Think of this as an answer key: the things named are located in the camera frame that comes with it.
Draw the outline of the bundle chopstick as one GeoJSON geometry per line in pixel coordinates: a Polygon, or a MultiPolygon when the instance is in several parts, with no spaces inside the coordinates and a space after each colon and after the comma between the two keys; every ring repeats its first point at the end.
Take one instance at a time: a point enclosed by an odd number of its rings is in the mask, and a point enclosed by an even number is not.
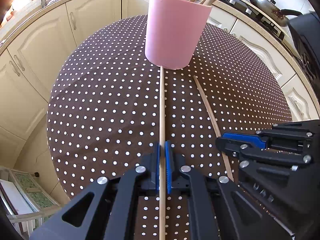
{"type": "MultiPolygon", "coordinates": [[[[214,130],[214,133],[215,133],[215,136],[218,138],[218,137],[221,137],[221,133],[220,133],[220,130],[219,130],[219,126],[215,120],[215,116],[214,116],[214,113],[212,111],[212,108],[210,106],[210,103],[203,91],[203,88],[201,86],[201,84],[199,83],[197,77],[194,75],[193,76],[193,80],[195,81],[196,83],[196,86],[199,90],[199,93],[200,93],[200,96],[202,98],[202,101],[204,103],[204,106],[206,108],[206,111],[208,113],[208,116],[210,118],[210,121],[212,123],[212,127],[213,127],[213,130],[214,130]]],[[[223,158],[223,162],[224,162],[224,165],[225,165],[225,168],[226,168],[226,172],[227,172],[227,176],[230,180],[234,181],[234,178],[233,178],[233,174],[232,174],[232,169],[231,169],[231,166],[230,166],[230,163],[229,163],[229,159],[228,159],[228,156],[224,153],[224,152],[221,152],[222,154],[222,158],[223,158]]]]}
{"type": "Polygon", "coordinates": [[[159,239],[165,240],[165,211],[166,211],[166,167],[165,167],[165,91],[164,68],[160,67],[159,82],[159,239]]]}

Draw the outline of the cream lower kitchen cabinets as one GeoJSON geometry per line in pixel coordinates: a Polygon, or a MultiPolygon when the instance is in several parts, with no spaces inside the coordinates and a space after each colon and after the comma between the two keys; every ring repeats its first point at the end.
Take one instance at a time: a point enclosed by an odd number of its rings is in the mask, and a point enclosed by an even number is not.
{"type": "MultiPolygon", "coordinates": [[[[149,0],[58,0],[30,15],[1,45],[1,164],[12,168],[44,117],[54,80],[68,55],[98,29],[148,12],[149,0]]],[[[279,83],[293,120],[319,118],[319,101],[298,54],[247,12],[216,1],[208,22],[254,51],[279,83]]]]}

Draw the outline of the brown polka dot tablecloth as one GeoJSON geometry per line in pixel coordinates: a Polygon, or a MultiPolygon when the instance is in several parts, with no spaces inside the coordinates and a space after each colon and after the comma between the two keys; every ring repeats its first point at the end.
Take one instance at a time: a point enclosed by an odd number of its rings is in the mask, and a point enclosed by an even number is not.
{"type": "Polygon", "coordinates": [[[108,25],[63,64],[47,138],[71,202],[33,238],[290,239],[215,144],[292,120],[270,70],[210,24],[190,62],[165,69],[145,55],[146,30],[146,16],[108,25]]]}

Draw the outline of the black gas stove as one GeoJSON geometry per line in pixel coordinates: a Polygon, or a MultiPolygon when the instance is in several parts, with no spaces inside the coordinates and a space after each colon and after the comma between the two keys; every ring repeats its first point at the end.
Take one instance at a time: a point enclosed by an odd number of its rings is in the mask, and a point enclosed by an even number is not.
{"type": "Polygon", "coordinates": [[[295,48],[292,35],[289,30],[289,26],[281,27],[279,26],[272,18],[270,18],[266,13],[261,11],[259,8],[254,6],[249,0],[222,0],[240,10],[246,14],[249,18],[257,22],[267,31],[269,31],[282,45],[290,51],[297,59],[301,59],[298,54],[298,51],[295,48]]]}

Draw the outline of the pink cylindrical cup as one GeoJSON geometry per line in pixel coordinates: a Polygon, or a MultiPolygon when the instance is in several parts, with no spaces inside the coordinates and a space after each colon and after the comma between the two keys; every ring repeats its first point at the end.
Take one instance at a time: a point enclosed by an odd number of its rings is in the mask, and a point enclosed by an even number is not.
{"type": "Polygon", "coordinates": [[[186,0],[149,0],[145,56],[165,69],[186,67],[212,7],[186,0]]]}

